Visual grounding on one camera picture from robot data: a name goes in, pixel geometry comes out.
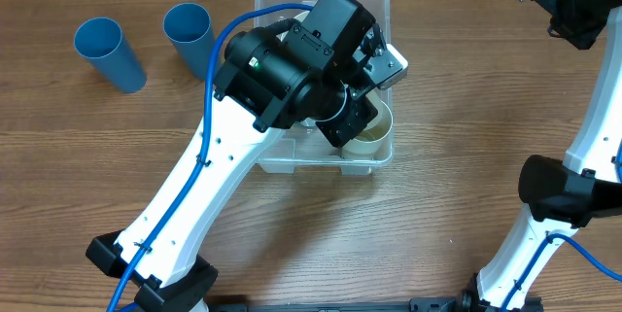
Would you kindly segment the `cream tall cup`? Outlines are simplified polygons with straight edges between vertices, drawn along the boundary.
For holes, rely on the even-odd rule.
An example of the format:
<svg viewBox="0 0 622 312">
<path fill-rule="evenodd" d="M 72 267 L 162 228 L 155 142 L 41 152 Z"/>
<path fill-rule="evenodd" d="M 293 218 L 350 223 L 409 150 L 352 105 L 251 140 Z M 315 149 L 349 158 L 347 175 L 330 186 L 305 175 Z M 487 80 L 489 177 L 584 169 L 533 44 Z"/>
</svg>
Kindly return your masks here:
<svg viewBox="0 0 622 312">
<path fill-rule="evenodd" d="M 377 116 L 341 149 L 344 159 L 371 160 L 380 150 L 393 126 L 393 113 L 389 106 L 380 98 L 375 90 L 366 98 L 377 109 Z"/>
</svg>

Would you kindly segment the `dark blue tall cup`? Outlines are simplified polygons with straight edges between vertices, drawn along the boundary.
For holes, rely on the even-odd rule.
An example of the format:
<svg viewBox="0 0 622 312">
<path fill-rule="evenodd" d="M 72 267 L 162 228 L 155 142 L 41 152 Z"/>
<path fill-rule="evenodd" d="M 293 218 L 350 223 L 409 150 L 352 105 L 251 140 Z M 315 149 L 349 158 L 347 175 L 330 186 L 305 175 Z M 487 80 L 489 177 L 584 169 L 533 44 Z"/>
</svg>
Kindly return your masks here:
<svg viewBox="0 0 622 312">
<path fill-rule="evenodd" d="M 190 72 L 204 81 L 215 44 L 208 11 L 196 3 L 178 4 L 164 16 L 162 28 Z"/>
<path fill-rule="evenodd" d="M 146 84 L 146 72 L 115 20 L 94 17 L 84 22 L 74 35 L 74 48 L 121 92 L 134 93 Z"/>
</svg>

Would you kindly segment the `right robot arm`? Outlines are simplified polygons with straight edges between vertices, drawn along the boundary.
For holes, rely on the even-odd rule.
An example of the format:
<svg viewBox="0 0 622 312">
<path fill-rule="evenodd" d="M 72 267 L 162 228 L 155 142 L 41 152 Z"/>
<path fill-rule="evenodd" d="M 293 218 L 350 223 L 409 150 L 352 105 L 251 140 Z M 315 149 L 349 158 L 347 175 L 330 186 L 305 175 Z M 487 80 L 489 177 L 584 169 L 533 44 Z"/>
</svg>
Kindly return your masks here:
<svg viewBox="0 0 622 312">
<path fill-rule="evenodd" d="M 540 311 L 528 291 L 556 251 L 569 244 L 604 275 L 573 236 L 594 218 L 621 213 L 621 0 L 533 0 L 550 16 L 553 38 L 589 50 L 601 33 L 605 54 L 583 123 L 562 159 L 532 155 L 518 184 L 518 218 L 492 260 L 445 311 Z"/>
</svg>

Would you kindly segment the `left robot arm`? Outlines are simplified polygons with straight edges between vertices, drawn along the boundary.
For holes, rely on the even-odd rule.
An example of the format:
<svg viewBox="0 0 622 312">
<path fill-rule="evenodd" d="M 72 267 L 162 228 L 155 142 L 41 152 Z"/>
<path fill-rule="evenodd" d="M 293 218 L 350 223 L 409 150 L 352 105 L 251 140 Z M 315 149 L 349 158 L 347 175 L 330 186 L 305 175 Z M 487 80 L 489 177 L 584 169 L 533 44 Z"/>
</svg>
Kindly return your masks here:
<svg viewBox="0 0 622 312">
<path fill-rule="evenodd" d="M 382 70 L 391 51 L 375 16 L 358 0 L 317 0 L 304 11 L 246 31 L 249 12 L 215 39 L 190 143 L 140 216 L 86 249 L 117 281 L 109 310 L 121 310 L 129 283 L 138 287 L 132 309 L 205 310 L 218 272 L 200 247 L 259 157 L 301 121 L 341 148 L 377 116 L 368 94 L 392 76 Z"/>
</svg>

